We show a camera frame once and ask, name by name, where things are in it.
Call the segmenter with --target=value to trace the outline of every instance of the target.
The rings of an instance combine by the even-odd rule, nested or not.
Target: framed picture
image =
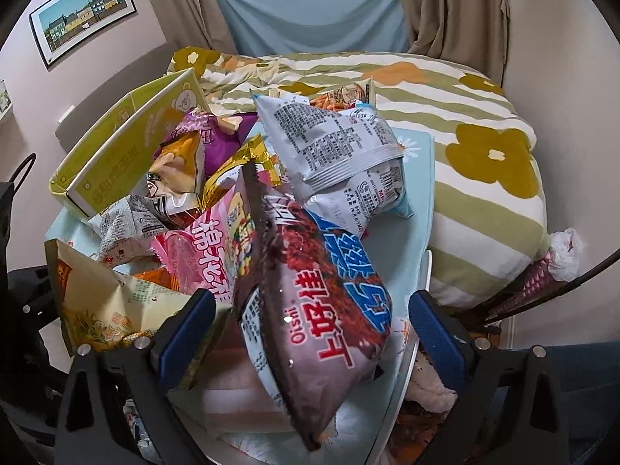
[[[30,14],[30,26],[49,68],[81,41],[135,11],[132,0],[50,0]]]

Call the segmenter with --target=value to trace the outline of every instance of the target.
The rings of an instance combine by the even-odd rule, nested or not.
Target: bed
[[[435,141],[431,294],[466,309],[493,296],[548,248],[532,127],[500,86],[476,70],[421,55],[347,52],[251,58],[178,51],[171,71],[193,66],[213,113],[253,111],[251,93],[283,87],[312,95],[373,77],[376,108],[392,127]],[[405,159],[414,138],[399,139]]]

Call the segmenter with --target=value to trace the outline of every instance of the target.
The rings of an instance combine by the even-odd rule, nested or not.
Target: curtain
[[[454,61],[501,85],[508,47],[507,0],[401,0],[408,52]]]
[[[150,0],[166,40],[236,54],[216,0]]]

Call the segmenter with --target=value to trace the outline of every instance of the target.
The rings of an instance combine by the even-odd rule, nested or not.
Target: screw
[[[80,357],[84,357],[86,355],[88,355],[91,352],[91,345],[90,344],[80,344],[80,346],[77,348],[77,354]]]
[[[476,337],[474,340],[474,345],[482,351],[486,351],[491,347],[491,343],[486,337]]]
[[[534,346],[532,353],[538,358],[545,358],[547,356],[547,351],[542,346]]]
[[[141,337],[138,337],[134,342],[133,345],[139,349],[139,350],[143,350],[145,348],[148,348],[149,344],[151,344],[151,339],[149,339],[146,335],[143,335]]]

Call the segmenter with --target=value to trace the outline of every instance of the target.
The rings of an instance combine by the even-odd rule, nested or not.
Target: gray headboard
[[[106,80],[77,105],[55,130],[64,151],[68,153],[86,131],[130,90],[165,74],[177,48],[174,43],[166,42],[147,52]]]

